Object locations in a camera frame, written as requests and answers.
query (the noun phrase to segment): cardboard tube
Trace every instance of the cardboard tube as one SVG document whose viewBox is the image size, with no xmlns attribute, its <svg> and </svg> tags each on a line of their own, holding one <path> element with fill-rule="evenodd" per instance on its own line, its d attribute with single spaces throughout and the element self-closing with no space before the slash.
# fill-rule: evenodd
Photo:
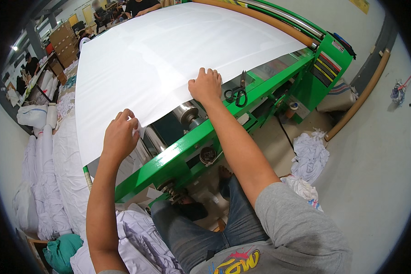
<svg viewBox="0 0 411 274">
<path fill-rule="evenodd" d="M 356 102 L 351 106 L 351 108 L 345 113 L 344 117 L 334 126 L 333 129 L 331 129 L 326 136 L 324 136 L 324 139 L 326 141 L 329 141 L 332 139 L 335 134 L 340 131 L 345 124 L 355 115 L 355 113 L 358 111 L 358 109 L 362 106 L 362 104 L 367 100 L 368 96 L 370 93 L 373 91 L 373 88 L 377 84 L 380 76 L 382 75 L 382 72 L 385 69 L 385 66 L 387 65 L 388 58 L 390 57 L 390 50 L 385 49 L 384 55 L 382 56 L 382 59 L 379 62 L 379 65 L 374 72 L 372 78 L 370 79 L 369 83 L 367 84 L 366 88 L 362 92 L 362 94 L 359 96 L 359 98 L 356 100 Z"/>
<path fill-rule="evenodd" d="M 267 14 L 263 14 L 259 11 L 252 10 L 250 8 L 245 8 L 238 5 L 233 5 L 230 3 L 224 3 L 216 0 L 192 0 L 195 3 L 207 4 L 212 5 L 220 8 L 225 8 L 232 11 L 237 11 L 239 13 L 251 16 L 252 18 L 256 18 L 260 21 L 265 22 L 268 25 L 272 25 L 273 27 L 289 34 L 290 36 L 294 37 L 298 41 L 302 42 L 307 47 L 312 46 L 312 38 L 306 36 L 304 33 L 299 32 L 295 28 L 291 27 L 290 25 L 283 23 L 282 21 L 275 19 Z"/>
</svg>

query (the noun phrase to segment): gray t-shirt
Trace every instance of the gray t-shirt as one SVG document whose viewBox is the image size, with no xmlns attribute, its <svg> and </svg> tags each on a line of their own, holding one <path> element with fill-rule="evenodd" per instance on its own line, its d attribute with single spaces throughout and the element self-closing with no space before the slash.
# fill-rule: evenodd
<svg viewBox="0 0 411 274">
<path fill-rule="evenodd" d="M 267 186 L 255 211 L 270 240 L 225 249 L 190 274 L 350 272 L 352 251 L 345 236 L 287 185 Z"/>
</svg>

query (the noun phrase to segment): printed logo on shirt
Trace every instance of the printed logo on shirt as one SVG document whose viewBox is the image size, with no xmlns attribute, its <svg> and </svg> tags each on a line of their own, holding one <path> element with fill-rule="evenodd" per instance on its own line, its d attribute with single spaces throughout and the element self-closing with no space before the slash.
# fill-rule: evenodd
<svg viewBox="0 0 411 274">
<path fill-rule="evenodd" d="M 260 258 L 260 251 L 258 249 L 250 252 L 249 249 L 245 253 L 235 251 L 231 253 L 223 263 L 216 268 L 214 263 L 208 266 L 208 274 L 239 274 L 248 271 L 257 266 Z"/>
</svg>

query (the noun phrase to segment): blue jeans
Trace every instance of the blue jeans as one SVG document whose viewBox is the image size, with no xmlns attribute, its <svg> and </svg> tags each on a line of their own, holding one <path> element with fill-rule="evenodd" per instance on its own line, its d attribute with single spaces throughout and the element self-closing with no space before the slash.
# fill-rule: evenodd
<svg viewBox="0 0 411 274">
<path fill-rule="evenodd" d="M 196 225 L 168 200 L 152 205 L 154 224 L 186 273 L 226 248 L 269 239 L 236 177 L 233 175 L 219 185 L 222 196 L 230 196 L 230 212 L 223 232 Z"/>
</svg>

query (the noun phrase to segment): small container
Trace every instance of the small container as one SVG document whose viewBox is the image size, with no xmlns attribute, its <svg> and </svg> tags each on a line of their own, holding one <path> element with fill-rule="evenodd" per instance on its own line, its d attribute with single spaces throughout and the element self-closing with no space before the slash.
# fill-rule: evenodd
<svg viewBox="0 0 411 274">
<path fill-rule="evenodd" d="M 296 102 L 290 102 L 289 108 L 284 114 L 280 115 L 280 122 L 286 124 L 292 116 L 294 116 L 295 111 L 298 109 L 298 104 Z"/>
</svg>

